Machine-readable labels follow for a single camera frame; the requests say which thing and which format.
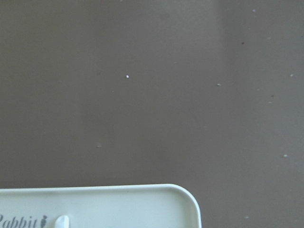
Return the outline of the white ceramic soup spoon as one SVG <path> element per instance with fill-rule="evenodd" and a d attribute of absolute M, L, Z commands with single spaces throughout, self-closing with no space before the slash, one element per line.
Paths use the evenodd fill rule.
<path fill-rule="evenodd" d="M 69 228 L 69 216 L 59 216 L 54 223 L 54 228 Z"/>

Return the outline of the cream rabbit serving tray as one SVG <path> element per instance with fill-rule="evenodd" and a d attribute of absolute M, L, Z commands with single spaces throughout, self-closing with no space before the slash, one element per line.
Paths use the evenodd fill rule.
<path fill-rule="evenodd" d="M 3 228 L 200 228 L 196 199 L 174 184 L 2 189 Z"/>

